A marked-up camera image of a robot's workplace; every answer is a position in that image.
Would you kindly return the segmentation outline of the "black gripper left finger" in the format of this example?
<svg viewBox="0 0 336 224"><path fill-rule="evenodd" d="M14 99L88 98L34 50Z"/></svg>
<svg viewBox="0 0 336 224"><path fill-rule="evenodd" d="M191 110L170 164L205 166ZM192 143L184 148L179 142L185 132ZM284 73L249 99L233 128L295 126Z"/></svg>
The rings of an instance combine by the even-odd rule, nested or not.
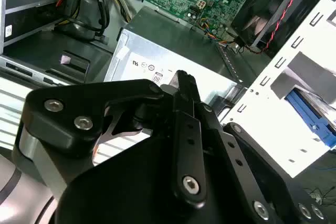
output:
<svg viewBox="0 0 336 224"><path fill-rule="evenodd" d="M150 80L37 89L21 118L20 151L57 199L81 174L144 140L172 143L172 190L184 204L203 204L206 179L201 103L194 77L177 71L169 94Z"/></svg>

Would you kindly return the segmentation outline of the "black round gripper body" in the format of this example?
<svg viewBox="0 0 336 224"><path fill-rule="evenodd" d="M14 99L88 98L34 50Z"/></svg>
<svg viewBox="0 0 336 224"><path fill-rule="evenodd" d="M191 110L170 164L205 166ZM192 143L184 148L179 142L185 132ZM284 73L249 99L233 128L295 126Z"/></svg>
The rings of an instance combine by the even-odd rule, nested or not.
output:
<svg viewBox="0 0 336 224"><path fill-rule="evenodd" d="M63 193L56 223L256 223L219 151L204 153L207 197L201 209L172 190L172 143L144 140L78 176Z"/></svg>

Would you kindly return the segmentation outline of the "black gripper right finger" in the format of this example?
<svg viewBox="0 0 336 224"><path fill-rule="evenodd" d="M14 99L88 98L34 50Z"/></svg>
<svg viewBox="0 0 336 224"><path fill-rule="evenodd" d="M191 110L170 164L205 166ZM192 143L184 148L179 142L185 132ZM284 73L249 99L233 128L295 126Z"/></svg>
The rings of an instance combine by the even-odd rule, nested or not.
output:
<svg viewBox="0 0 336 224"><path fill-rule="evenodd" d="M221 126L204 103L195 106L202 138L225 165L241 223L329 223L325 213L238 124Z"/></svg>

